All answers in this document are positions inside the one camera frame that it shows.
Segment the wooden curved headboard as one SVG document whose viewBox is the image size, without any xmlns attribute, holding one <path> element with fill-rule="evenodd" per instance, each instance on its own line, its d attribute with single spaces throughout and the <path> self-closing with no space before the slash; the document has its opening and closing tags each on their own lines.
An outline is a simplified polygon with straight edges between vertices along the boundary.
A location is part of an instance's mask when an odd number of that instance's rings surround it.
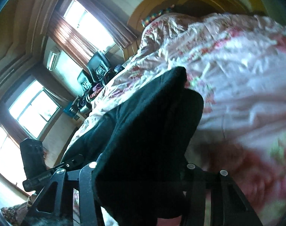
<svg viewBox="0 0 286 226">
<path fill-rule="evenodd" d="M 143 0 L 135 8 L 127 22 L 128 27 L 137 33 L 138 39 L 123 49 L 125 60 L 135 55 L 139 49 L 141 33 L 143 32 L 141 20 L 171 5 L 174 5 L 174 9 L 178 13 L 195 17 L 224 12 L 267 15 L 262 0 L 247 0 L 247 5 L 240 0 Z"/>
</svg>

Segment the colourful checkered pillow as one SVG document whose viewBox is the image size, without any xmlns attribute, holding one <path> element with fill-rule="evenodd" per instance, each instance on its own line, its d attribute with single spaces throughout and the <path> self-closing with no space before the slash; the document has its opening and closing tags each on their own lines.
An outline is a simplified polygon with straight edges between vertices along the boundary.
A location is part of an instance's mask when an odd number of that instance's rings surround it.
<svg viewBox="0 0 286 226">
<path fill-rule="evenodd" d="M 170 7 L 167 7 L 165 9 L 159 10 L 158 12 L 155 12 L 146 18 L 142 19 L 140 21 L 142 27 L 148 26 L 151 22 L 153 22 L 155 19 L 159 18 L 160 16 L 170 13 L 174 10 L 175 5 L 171 5 Z"/>
</svg>

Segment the black pants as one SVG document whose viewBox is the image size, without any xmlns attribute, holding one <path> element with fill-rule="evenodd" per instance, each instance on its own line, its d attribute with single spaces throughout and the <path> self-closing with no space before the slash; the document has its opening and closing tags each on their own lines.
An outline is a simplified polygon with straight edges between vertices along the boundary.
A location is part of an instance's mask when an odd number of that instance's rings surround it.
<svg viewBox="0 0 286 226">
<path fill-rule="evenodd" d="M 119 225 L 156 225 L 182 214 L 181 169 L 204 107 L 186 81 L 183 67 L 155 78 L 105 113 L 63 156 L 98 163 L 94 195 Z"/>
</svg>

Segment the white wall air conditioner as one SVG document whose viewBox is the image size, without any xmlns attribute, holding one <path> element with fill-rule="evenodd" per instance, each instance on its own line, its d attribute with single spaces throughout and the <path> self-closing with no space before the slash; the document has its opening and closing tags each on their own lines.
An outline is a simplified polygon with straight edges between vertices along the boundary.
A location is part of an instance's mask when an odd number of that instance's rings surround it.
<svg viewBox="0 0 286 226">
<path fill-rule="evenodd" d="M 49 52 L 49 56 L 46 62 L 46 68 L 49 71 L 53 71 L 58 63 L 60 57 L 60 50 L 57 47 L 52 47 Z"/>
</svg>

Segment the pink floral bed quilt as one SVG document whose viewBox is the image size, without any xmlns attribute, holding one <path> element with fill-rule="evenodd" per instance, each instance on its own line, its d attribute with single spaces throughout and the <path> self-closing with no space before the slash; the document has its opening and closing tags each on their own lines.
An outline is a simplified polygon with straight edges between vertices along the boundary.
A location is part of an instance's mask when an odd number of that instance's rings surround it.
<svg viewBox="0 0 286 226">
<path fill-rule="evenodd" d="M 137 54 L 101 90 L 69 146 L 108 111 L 174 67 L 204 99 L 185 153 L 229 169 L 264 225 L 286 211 L 286 26 L 270 17 L 172 13 L 143 30 Z"/>
</svg>

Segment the brown striped curtain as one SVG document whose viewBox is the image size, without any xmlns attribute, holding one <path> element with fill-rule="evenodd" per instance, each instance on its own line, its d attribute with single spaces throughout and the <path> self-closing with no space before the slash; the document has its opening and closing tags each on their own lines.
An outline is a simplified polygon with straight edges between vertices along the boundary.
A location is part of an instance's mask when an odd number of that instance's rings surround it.
<svg viewBox="0 0 286 226">
<path fill-rule="evenodd" d="M 48 25 L 48 36 L 85 68 L 100 50 L 124 50 L 137 36 L 98 0 L 59 0 Z"/>
</svg>

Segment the side window with frame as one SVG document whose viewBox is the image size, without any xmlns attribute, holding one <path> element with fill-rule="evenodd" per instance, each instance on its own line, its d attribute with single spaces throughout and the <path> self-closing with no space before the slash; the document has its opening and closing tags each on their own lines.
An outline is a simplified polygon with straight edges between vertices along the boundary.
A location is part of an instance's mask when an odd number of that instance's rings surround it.
<svg viewBox="0 0 286 226">
<path fill-rule="evenodd" d="M 59 109 L 37 80 L 13 102 L 0 104 L 0 174 L 19 189 L 26 179 L 20 142 L 38 140 Z"/>
</svg>

